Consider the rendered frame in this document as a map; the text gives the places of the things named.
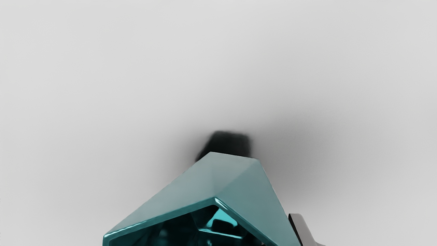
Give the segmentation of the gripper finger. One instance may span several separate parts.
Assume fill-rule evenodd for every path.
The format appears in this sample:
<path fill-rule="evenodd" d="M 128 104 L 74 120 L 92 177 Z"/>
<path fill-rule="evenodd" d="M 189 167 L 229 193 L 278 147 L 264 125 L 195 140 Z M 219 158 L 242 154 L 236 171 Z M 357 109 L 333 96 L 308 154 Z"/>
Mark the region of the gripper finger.
<path fill-rule="evenodd" d="M 288 214 L 288 220 L 293 227 L 301 246 L 325 246 L 315 241 L 301 214 Z"/>

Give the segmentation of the teal faceted mug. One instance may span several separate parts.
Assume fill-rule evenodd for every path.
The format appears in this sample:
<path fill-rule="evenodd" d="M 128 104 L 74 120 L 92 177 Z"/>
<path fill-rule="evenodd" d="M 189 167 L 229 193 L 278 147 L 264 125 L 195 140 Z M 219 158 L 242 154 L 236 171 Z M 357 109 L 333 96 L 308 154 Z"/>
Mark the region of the teal faceted mug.
<path fill-rule="evenodd" d="M 210 152 L 102 246 L 303 246 L 257 159 Z"/>

